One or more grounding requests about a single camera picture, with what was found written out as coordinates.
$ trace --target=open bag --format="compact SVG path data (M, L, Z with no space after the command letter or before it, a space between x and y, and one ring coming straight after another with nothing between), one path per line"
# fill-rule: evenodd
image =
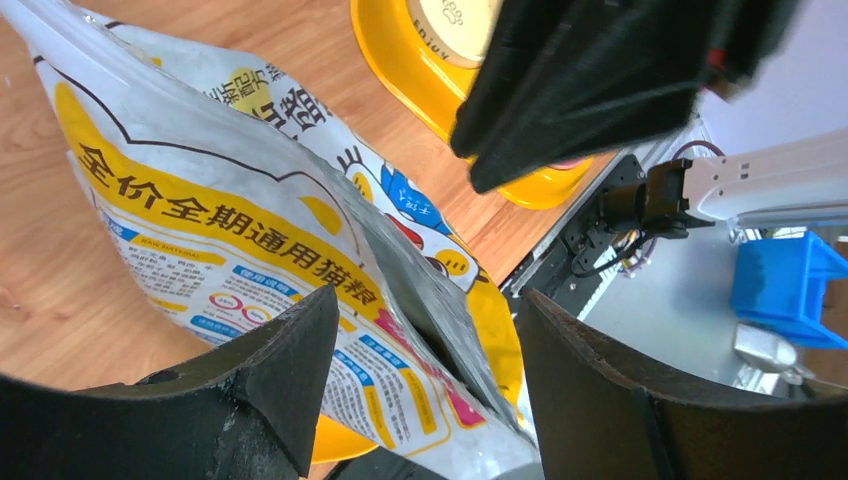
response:
M497 286L318 99L254 55L65 1L0 11L32 49L81 186L172 321L218 345L335 285L313 460L351 454L338 422L449 479L538 461L516 418L521 352Z

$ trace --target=white wall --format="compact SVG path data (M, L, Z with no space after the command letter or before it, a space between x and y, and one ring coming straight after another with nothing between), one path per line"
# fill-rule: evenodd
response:
M802 1L781 48L731 103L705 95L702 119L727 154L848 126L848 0Z

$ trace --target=yellow tray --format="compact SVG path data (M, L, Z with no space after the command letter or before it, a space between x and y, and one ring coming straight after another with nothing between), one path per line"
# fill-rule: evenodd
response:
M477 69L452 65L434 54L413 26L406 0L351 0L350 5L357 41L377 78L448 142L456 109L471 89ZM591 160L541 168L498 191L525 208L553 208L571 196Z

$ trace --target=blue basket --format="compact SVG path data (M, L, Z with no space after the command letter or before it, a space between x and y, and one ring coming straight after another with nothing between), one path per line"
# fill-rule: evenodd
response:
M848 261L812 232L747 242L739 247L730 303L739 317L795 344L848 349L821 325L827 282L846 277Z

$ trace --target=pink label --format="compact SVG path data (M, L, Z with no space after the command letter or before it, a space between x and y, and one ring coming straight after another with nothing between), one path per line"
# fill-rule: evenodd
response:
M397 342L400 343L407 352L414 356L427 375L435 378L440 384L442 384L443 387L445 387L445 391L447 391L448 394L448 401L450 401L451 405L453 405L453 411L456 413L456 419L461 425L464 427L473 427L486 421L486 419L483 418L477 410L474 410L471 405L462 398L456 390L456 386L454 386L453 382L450 378L448 378L444 370L430 365L418 356L415 350L412 349L412 346L409 345L409 342L406 341L403 331L388 311L380 309L380 316L374 321L374 323L376 323L377 326L382 328L386 333L391 335L392 338L397 340Z

